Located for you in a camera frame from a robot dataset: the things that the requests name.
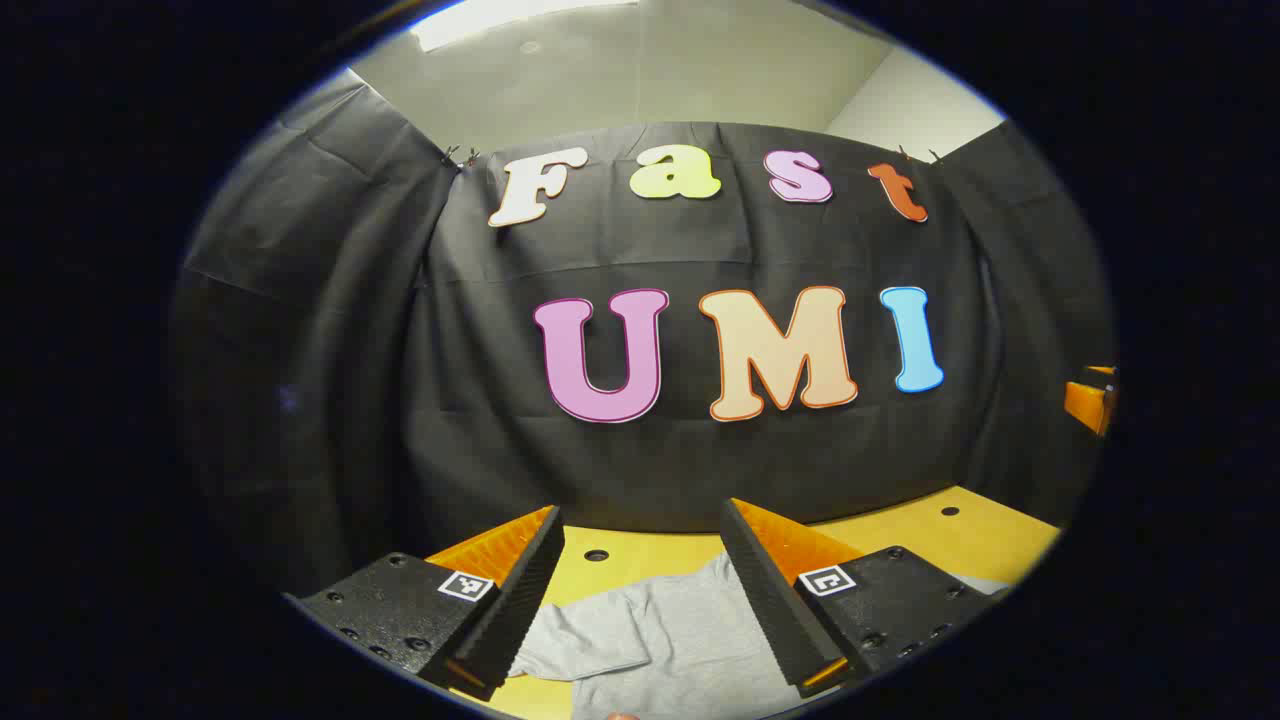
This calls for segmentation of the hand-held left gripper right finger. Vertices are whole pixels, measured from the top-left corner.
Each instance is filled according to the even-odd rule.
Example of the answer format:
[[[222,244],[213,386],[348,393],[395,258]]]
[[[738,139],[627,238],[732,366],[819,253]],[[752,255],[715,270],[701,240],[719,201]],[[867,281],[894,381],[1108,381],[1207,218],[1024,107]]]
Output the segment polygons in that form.
[[[723,502],[719,537],[785,680],[803,698],[895,669],[1001,597],[901,544],[863,553],[740,498]]]

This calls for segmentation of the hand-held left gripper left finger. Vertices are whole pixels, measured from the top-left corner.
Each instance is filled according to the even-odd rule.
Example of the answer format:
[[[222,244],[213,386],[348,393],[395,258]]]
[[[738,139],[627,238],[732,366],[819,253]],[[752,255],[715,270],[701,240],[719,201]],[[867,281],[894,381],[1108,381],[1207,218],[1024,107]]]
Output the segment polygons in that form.
[[[393,552],[291,601],[385,665],[489,701],[506,683],[564,548],[549,505],[421,559]]]

